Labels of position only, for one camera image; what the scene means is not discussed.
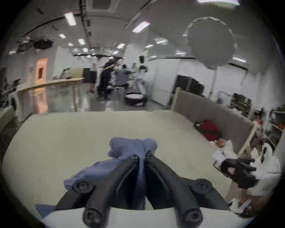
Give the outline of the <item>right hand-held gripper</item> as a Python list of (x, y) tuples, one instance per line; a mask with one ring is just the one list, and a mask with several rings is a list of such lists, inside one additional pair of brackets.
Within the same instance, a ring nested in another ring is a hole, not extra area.
[[(229, 168), (235, 169), (234, 174), (230, 174)], [(220, 170), (229, 175), (238, 188), (249, 189), (249, 195), (253, 197), (266, 197), (271, 194), (281, 176), (280, 162), (273, 156), (273, 149), (268, 143), (262, 145), (262, 152), (256, 159), (227, 158), (221, 163)]]

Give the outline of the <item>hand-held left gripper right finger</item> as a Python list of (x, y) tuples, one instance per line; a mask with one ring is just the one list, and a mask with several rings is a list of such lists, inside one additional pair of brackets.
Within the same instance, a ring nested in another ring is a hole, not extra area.
[(174, 208), (178, 225), (197, 228), (203, 221), (202, 208), (228, 211), (224, 198), (206, 179), (178, 176), (150, 151), (145, 158), (146, 197), (154, 209)]

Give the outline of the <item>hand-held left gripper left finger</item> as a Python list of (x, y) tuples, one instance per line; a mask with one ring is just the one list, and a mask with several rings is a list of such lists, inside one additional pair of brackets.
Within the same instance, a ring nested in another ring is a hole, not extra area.
[(83, 223), (90, 228), (104, 227), (111, 207), (133, 209), (140, 158), (132, 155), (105, 178), (82, 179), (60, 199), (56, 211), (84, 207)]

